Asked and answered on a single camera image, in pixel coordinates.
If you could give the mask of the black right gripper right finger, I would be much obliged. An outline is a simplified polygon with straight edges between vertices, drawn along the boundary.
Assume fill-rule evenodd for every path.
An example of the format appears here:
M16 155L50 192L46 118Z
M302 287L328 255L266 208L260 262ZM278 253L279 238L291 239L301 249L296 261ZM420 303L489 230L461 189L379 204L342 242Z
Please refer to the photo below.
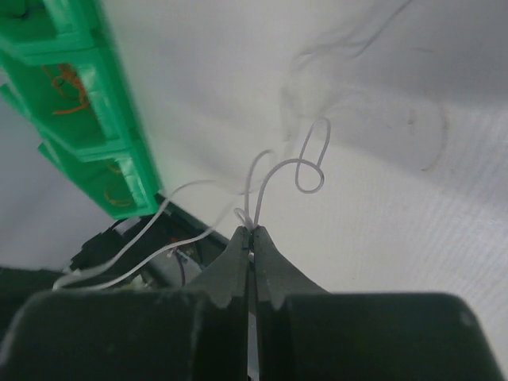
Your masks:
M294 376L294 347L288 300L297 295L327 294L298 270L275 246L267 229L252 232L256 330L261 380Z

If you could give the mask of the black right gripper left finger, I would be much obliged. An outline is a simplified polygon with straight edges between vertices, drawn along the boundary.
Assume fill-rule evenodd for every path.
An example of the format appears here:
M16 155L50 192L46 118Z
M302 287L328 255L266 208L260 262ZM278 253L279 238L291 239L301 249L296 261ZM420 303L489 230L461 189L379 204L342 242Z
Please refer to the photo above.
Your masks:
M238 227L222 254L192 283L191 380L248 378L249 237Z

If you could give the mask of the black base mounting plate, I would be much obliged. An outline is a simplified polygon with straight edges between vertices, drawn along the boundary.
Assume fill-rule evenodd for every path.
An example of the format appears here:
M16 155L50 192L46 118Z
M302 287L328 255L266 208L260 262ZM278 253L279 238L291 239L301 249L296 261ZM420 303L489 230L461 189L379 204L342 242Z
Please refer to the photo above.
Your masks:
M71 262L71 279L59 287L103 291L190 283L229 243L217 227L233 204L225 204L210 226L168 202L162 207L161 212L143 217L124 233L110 227L85 244Z

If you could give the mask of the green plastic compartment tray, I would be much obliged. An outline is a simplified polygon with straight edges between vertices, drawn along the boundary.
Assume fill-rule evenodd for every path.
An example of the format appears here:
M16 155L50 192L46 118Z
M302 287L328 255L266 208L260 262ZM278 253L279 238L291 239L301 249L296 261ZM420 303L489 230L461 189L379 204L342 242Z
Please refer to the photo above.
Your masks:
M40 153L114 219L154 214L158 179L96 1L1 4L1 96Z

